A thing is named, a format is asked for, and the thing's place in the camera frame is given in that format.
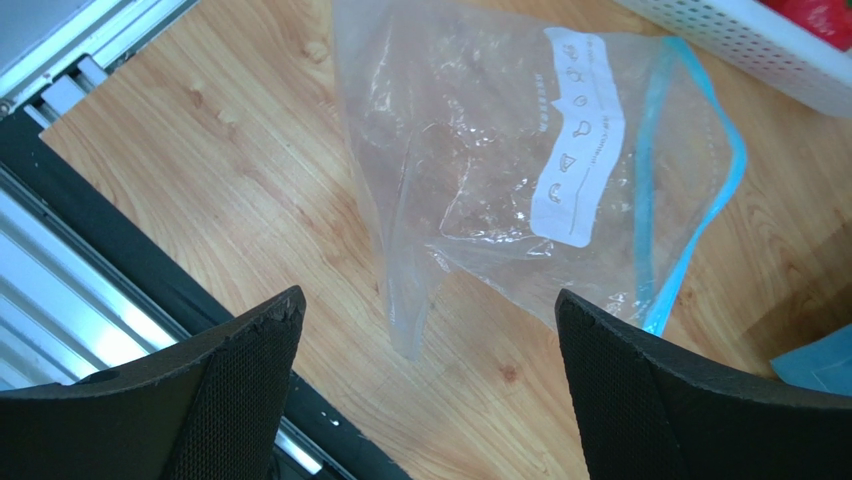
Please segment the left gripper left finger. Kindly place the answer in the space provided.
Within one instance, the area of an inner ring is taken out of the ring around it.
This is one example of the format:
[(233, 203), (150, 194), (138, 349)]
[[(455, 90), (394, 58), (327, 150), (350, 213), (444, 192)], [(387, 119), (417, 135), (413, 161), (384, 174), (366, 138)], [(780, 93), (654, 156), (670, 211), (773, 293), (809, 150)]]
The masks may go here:
[(138, 360), (1, 395), (5, 479), (264, 479), (306, 310), (291, 287)]

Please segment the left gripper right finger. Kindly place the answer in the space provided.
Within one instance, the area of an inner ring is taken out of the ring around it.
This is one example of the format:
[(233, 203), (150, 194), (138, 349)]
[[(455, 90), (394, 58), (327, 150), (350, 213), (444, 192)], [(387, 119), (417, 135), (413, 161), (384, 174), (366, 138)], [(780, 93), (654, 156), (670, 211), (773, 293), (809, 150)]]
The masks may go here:
[(563, 290), (555, 317), (593, 479), (847, 479), (851, 400), (761, 378)]

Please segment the clear zip top bag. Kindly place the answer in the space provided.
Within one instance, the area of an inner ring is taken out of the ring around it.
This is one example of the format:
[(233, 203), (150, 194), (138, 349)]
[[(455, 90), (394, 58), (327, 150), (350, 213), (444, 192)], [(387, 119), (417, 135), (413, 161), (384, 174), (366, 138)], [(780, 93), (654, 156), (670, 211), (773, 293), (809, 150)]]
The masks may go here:
[(393, 347), (466, 272), (539, 318), (569, 290), (665, 328), (744, 142), (688, 44), (460, 1), (336, 1), (335, 75)]

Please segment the red fake apple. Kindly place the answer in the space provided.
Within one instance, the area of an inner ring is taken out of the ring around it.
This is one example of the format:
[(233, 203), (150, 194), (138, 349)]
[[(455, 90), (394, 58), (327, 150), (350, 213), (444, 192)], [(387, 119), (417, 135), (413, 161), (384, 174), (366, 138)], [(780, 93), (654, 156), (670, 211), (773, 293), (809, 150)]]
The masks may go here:
[(851, 49), (850, 0), (768, 0), (764, 4), (831, 46)]

